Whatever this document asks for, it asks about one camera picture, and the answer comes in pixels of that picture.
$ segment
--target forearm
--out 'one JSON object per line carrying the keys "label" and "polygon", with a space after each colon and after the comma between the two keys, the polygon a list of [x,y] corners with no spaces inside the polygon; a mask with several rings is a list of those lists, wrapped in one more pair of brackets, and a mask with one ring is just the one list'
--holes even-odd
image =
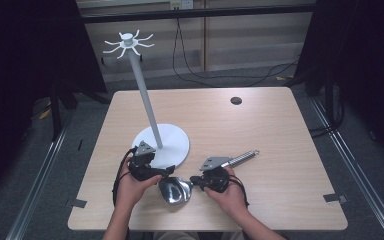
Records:
{"label": "forearm", "polygon": [[261,223],[248,210],[235,212],[231,214],[231,217],[252,240],[284,239],[279,234]]}
{"label": "forearm", "polygon": [[111,216],[103,240],[124,240],[133,207],[116,207]]}

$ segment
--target metal ladle bowl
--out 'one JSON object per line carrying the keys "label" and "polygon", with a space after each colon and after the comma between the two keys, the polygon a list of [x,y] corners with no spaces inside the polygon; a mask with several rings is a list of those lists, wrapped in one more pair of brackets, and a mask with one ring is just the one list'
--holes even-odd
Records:
{"label": "metal ladle bowl", "polygon": [[163,178],[158,183],[164,201],[170,206],[187,202],[192,194],[192,182],[180,177]]}

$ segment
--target person's right hand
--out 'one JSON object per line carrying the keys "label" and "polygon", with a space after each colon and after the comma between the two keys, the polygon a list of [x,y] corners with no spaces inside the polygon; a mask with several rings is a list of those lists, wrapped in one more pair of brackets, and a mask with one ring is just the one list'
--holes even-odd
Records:
{"label": "person's right hand", "polygon": [[[225,168],[229,175],[235,176],[235,172],[231,168]],[[220,208],[229,216],[233,216],[234,213],[247,211],[244,194],[241,188],[236,183],[229,183],[226,191],[219,193],[211,190],[208,187],[204,188],[207,195],[218,203]]]}

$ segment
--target black bar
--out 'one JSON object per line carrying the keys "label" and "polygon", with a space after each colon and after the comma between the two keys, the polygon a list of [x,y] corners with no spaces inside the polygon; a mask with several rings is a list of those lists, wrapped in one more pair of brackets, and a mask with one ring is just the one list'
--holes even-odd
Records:
{"label": "black bar", "polygon": [[142,21],[177,18],[221,17],[238,15],[259,15],[279,13],[313,12],[316,4],[280,5],[268,7],[241,7],[241,8],[206,8],[191,10],[169,10],[156,12],[139,12],[123,14],[97,14],[86,15],[80,18],[42,19],[48,23],[106,23],[123,21]]}

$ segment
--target white round base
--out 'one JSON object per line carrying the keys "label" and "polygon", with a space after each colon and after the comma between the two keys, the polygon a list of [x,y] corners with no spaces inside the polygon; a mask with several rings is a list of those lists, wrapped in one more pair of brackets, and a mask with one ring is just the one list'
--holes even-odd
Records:
{"label": "white round base", "polygon": [[189,138],[179,127],[172,124],[157,124],[160,132],[162,148],[158,148],[152,128],[142,130],[133,140],[132,146],[139,146],[145,141],[155,148],[155,158],[151,162],[153,168],[167,168],[176,165],[176,168],[186,160],[189,153]]}

